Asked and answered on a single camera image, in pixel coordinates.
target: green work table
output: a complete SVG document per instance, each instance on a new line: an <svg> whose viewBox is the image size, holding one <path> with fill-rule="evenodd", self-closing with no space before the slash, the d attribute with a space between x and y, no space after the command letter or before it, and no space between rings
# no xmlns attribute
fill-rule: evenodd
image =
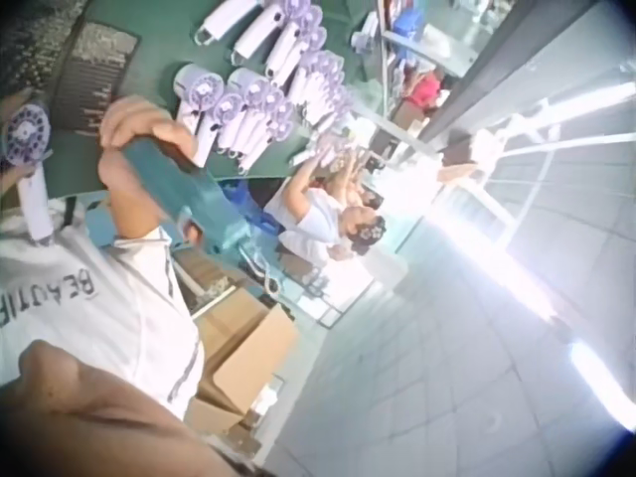
<svg viewBox="0 0 636 477"><path fill-rule="evenodd" d="M229 61L232 45L261 10L248 15L221 42L206 47L195 45L194 32L220 3L221 0L93 0L86 10L87 21L110 25L140 39L119 94L140 94L174 112L178 99L172 89L172 80L185 63L196 63L226 79L235 69ZM369 12L369 3L364 0L345 2L347 6L343 7L342 3L322 2L326 10L323 25L329 32L325 48L346 59L347 81L359 76L361 61L349 47L349 40ZM263 62L275 39L276 36L268 39L245 66L262 73ZM304 148L307 132L297 127L287 141L272 144L251 168L249 177L288 175L288 159ZM54 154L45 163L51 198L103 188L97 177L100 148L96 138L54 131L51 147ZM210 157L207 168L218 179L238 175L235 162L217 154Z"/></svg>

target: teal tool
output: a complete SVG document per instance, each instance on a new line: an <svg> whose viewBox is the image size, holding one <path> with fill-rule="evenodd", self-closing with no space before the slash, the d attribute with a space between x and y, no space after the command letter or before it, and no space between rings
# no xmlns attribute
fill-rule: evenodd
<svg viewBox="0 0 636 477"><path fill-rule="evenodd" d="M164 212L178 225L189 222L199 229L205 253L247 271L266 293L277 294L280 286L269 276L269 264L253 241L249 223L210 173L194 168L174 147L149 138L131 142L123 153Z"/></svg>

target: red shirt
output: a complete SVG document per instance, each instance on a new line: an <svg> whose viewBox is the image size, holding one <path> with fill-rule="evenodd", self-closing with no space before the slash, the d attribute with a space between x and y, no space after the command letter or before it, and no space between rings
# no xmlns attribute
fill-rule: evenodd
<svg viewBox="0 0 636 477"><path fill-rule="evenodd" d="M413 92L406 100L424 109L432 106L432 102L437 99L440 89L441 82L439 79L435 75L426 75L415 85Z"/></svg>

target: worker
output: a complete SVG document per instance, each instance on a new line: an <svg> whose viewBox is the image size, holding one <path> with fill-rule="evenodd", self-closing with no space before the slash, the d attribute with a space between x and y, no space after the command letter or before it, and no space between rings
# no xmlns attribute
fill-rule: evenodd
<svg viewBox="0 0 636 477"><path fill-rule="evenodd" d="M445 72L442 67L437 67L432 72L415 73L411 76L404 86L403 96L404 102L410 108L419 111L419 115L413 113L413 117L422 121L426 111L435 107L444 78Z"/></svg>
<svg viewBox="0 0 636 477"><path fill-rule="evenodd" d="M0 387L0 467L6 477L273 477L211 447L131 383L44 341L27 347L18 377Z"/></svg>
<svg viewBox="0 0 636 477"><path fill-rule="evenodd" d="M353 156L333 181L331 195L324 189L309 187L320 160L318 154L305 161L287 180L248 182L254 201L283 226L284 231L278 236L280 243L317 267L332 259L349 259L352 252L364 253L386 231L384 218L373 209L346 205L347 185L355 165Z"/></svg>
<svg viewBox="0 0 636 477"><path fill-rule="evenodd" d="M1 119L30 94L4 102ZM99 133L98 173L109 190L118 236L112 246L99 249L91 242L83 211L73 211L71 202L49 202L56 231L48 247L32 244L20 211L2 215L0 386L19 377L21 354L43 340L129 382L181 419L201 377L203 347L172 267L170 239L160 227L166 217L120 148L137 135L151 135L192 157L196 140L167 111L138 96L115 102ZM28 173L3 174L2 192Z"/></svg>

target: white t-shirt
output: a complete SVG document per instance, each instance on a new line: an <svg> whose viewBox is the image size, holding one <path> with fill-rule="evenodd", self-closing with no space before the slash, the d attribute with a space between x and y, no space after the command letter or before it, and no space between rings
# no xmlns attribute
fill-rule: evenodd
<svg viewBox="0 0 636 477"><path fill-rule="evenodd" d="M300 232L310 239L316 239L327 244L338 243L340 240L338 221L343 210L340 203L323 189L308 189L305 192L305 197L307 197L311 207L303 220L296 224L296 220L289 213L287 206L282 200L282 194L288 181L289 179L280 186L280 189L267 203L264 210L288 231Z"/></svg>
<svg viewBox="0 0 636 477"><path fill-rule="evenodd" d="M312 265L323 268L331 258L329 256L329 245L323 241L310 238L297 231L285 231L278 236L278 240L289 251L304 258Z"/></svg>
<svg viewBox="0 0 636 477"><path fill-rule="evenodd" d="M0 224L0 385L19 376L20 354L45 340L128 381L179 418L203 371L196 325L177 284L162 229L100 250L83 211L60 231L64 203L50 202L55 244L31 244L21 216Z"/></svg>

